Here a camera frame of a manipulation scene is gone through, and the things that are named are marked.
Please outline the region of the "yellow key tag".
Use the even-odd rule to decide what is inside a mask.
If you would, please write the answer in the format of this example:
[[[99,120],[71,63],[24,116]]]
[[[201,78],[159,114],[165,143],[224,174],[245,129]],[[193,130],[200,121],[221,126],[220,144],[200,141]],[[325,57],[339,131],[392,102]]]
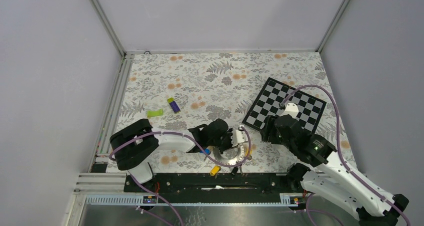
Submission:
[[[221,168],[219,166],[215,166],[215,167],[213,167],[213,169],[210,171],[209,174],[211,176],[215,176],[220,170],[221,170]]]

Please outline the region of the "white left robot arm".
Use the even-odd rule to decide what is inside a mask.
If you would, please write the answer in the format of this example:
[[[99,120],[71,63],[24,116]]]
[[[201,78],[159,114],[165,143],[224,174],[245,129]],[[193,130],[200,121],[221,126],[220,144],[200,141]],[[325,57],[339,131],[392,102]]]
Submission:
[[[147,158],[156,151],[201,153],[215,165],[225,168],[242,166],[252,151],[252,140],[246,128],[243,125],[230,128],[223,119],[174,131],[153,127],[144,118],[114,133],[109,142],[112,152],[108,158],[120,171],[134,177],[136,185],[144,192],[155,186]]]

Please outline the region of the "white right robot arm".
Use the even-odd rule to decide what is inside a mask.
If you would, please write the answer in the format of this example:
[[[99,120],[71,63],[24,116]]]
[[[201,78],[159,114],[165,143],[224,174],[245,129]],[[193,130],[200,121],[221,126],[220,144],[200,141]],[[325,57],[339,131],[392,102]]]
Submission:
[[[301,126],[298,111],[288,103],[279,116],[266,116],[260,131],[262,141],[283,145],[300,160],[287,170],[288,188],[329,200],[361,226],[395,226],[408,198],[387,192],[353,168],[331,142]]]

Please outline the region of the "black white chessboard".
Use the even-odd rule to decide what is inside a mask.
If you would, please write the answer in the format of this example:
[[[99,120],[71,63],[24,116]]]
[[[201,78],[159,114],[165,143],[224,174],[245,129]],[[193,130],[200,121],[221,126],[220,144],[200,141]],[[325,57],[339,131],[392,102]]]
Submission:
[[[260,131],[265,126],[267,116],[280,116],[285,107],[293,103],[298,108],[295,118],[304,129],[314,133],[319,126],[327,103],[301,90],[283,102],[294,90],[295,88],[269,77],[242,122]]]

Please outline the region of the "purple yellow marker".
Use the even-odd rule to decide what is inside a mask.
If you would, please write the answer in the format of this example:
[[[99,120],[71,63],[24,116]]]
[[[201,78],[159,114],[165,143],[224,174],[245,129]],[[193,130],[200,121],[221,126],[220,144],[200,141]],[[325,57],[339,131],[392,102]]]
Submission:
[[[169,98],[167,100],[169,106],[171,107],[172,111],[176,114],[179,113],[181,110],[178,106],[178,104],[176,103],[176,101],[173,98]]]

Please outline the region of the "green marker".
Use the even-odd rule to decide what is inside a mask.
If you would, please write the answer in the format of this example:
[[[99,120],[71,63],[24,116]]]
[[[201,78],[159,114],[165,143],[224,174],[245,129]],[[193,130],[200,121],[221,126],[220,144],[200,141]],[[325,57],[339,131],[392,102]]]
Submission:
[[[164,114],[164,112],[163,112],[162,109],[156,110],[156,111],[147,111],[146,112],[146,116],[148,118],[162,116],[163,114]]]

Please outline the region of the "black front rail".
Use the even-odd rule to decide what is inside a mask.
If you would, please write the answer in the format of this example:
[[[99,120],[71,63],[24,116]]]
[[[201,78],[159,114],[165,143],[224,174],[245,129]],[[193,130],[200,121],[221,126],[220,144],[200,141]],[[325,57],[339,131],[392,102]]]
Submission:
[[[220,186],[225,189],[254,189],[265,192],[302,193],[300,183],[276,173],[157,173],[142,186],[156,193],[200,190]]]

